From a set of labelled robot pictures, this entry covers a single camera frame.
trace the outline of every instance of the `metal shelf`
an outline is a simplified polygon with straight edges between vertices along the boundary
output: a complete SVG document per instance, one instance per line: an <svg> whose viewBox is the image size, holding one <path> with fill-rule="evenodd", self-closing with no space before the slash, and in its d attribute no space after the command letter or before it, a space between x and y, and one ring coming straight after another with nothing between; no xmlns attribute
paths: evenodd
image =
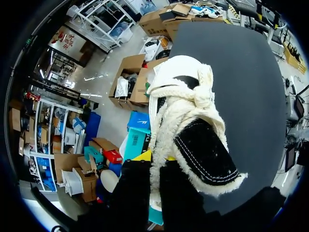
<svg viewBox="0 0 309 232"><path fill-rule="evenodd" d="M119 46L121 47L119 38L115 39L113 38L110 33L112 32L113 29L116 28L116 26L121 22L121 20L123 20L125 17L127 17L128 19L130 19L132 21L132 23L129 24L128 28L130 28L133 24L135 25L135 21L131 18L131 16L115 1L113 0L105 0L103 2L98 2L98 5L96 7L94 7L94 9L89 12L87 14L87 16L83 15L82 11L86 8L89 7L90 5L92 5L93 3L95 3L96 1L93 0L91 2L89 2L88 4L86 4L85 6L83 6L81 9L79 9L75 16L71 19L70 23L73 24L74 26L78 27L79 29L83 30L84 32L86 32L89 37L90 40L93 41L95 44L100 43L102 46L104 46L108 51L110 51L113 47L115 46ZM100 28L97 24L95 24L93 21L90 20L90 16L93 15L100 7L104 7L105 10L107 12L108 11L108 7L107 7L107 3L112 3L116 8L118 8L122 13L123 16L120 17L120 19L117 20L116 24L111 28L111 30L109 30L108 32L104 31L102 28ZM95 35L92 31L92 29L90 29L87 25L91 25L93 26L96 31L101 32L101 34L103 36L99 36L99 35Z"/></svg>

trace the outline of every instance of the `teal box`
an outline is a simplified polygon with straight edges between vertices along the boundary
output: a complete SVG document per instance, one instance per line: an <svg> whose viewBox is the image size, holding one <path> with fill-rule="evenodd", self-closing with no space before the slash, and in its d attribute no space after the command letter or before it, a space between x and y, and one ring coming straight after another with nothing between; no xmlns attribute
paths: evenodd
<svg viewBox="0 0 309 232"><path fill-rule="evenodd" d="M104 163L104 156L101 155L94 147L92 146L85 146L84 147L84 156L85 160L87 162L90 162L89 160L89 155L92 155L93 158L95 159L96 165L98 169L103 168L103 163Z"/></svg>
<svg viewBox="0 0 309 232"><path fill-rule="evenodd" d="M148 150L150 130L131 127L127 136L124 162L134 159Z"/></svg>

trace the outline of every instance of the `sneaker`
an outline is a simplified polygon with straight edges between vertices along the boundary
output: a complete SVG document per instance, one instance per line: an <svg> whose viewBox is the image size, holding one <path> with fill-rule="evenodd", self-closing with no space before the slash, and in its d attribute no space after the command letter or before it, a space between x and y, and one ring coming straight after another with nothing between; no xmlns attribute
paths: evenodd
<svg viewBox="0 0 309 232"><path fill-rule="evenodd" d="M229 153L225 123L216 110L211 67L175 56L154 68L147 90L152 138L151 199L159 206L160 168L175 159L191 184L213 197L237 189L240 173Z"/></svg>

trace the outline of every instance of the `desk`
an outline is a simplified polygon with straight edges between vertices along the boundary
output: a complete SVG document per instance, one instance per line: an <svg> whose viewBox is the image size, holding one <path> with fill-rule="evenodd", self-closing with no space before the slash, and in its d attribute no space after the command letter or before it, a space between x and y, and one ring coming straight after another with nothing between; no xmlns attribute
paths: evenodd
<svg viewBox="0 0 309 232"><path fill-rule="evenodd" d="M281 72L261 34L223 23L182 23L170 57L177 55L211 65L230 155L248 173L239 189L218 200L205 196L206 212L225 214L270 186L276 175L286 127Z"/></svg>

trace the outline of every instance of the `white fleece trim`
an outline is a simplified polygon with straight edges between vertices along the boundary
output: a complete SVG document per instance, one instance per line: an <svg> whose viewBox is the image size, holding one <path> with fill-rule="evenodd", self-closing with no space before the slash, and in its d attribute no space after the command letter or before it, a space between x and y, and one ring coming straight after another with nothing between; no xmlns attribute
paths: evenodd
<svg viewBox="0 0 309 232"><path fill-rule="evenodd" d="M165 166L168 156L174 157L181 169L189 176L193 186L214 197L237 189L248 176L239 174L232 182L224 186L211 186L205 184L186 163L184 157L174 143L174 139L185 127L197 118L207 121L218 135L222 144L228 151L225 124L214 105L214 93L212 92L213 74L211 67L201 64L197 70L200 85L193 90L183 85L184 82L175 80L176 86L153 86L148 89L151 97L166 97L164 105L155 117L152 127L150 148L153 155L153 163L150 168L151 203L160 206L160 168Z"/></svg>

